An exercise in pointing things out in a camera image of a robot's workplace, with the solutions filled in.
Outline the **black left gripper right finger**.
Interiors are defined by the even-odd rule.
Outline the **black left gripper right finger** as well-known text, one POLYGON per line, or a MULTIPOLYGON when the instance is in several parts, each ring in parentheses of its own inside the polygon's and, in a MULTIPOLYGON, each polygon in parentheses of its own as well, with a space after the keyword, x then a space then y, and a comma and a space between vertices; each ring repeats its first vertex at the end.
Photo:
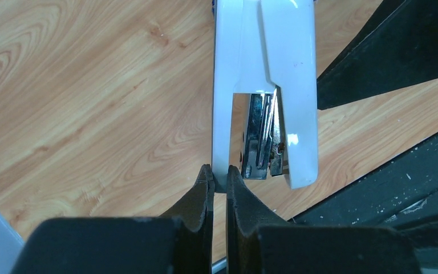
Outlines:
POLYGON ((261 227, 291 224, 273 212, 248 189, 236 166, 226 176, 226 272, 261 273, 261 227))

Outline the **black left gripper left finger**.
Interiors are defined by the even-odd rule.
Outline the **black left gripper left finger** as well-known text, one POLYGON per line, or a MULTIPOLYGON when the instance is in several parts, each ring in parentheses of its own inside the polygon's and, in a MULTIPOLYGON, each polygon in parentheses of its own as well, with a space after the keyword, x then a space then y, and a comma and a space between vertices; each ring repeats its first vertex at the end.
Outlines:
POLYGON ((173 251, 174 273, 211 273, 215 179, 201 166, 192 188, 161 214, 179 221, 173 251))

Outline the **white stapler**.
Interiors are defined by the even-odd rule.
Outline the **white stapler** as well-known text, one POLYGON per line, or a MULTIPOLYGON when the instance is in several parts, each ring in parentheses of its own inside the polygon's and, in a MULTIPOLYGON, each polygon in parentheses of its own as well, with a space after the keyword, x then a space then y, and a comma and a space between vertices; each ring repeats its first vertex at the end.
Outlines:
POLYGON ((235 94, 250 100, 241 153, 245 179, 318 176, 313 1, 213 1, 212 171, 226 192, 235 94))

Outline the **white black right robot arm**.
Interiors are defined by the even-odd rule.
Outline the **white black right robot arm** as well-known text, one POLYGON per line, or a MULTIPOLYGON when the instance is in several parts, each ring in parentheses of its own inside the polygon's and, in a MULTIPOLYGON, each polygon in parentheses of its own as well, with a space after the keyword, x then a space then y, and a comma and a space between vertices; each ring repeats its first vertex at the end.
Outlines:
POLYGON ((437 78, 438 1, 383 1, 318 77, 318 108, 437 78))

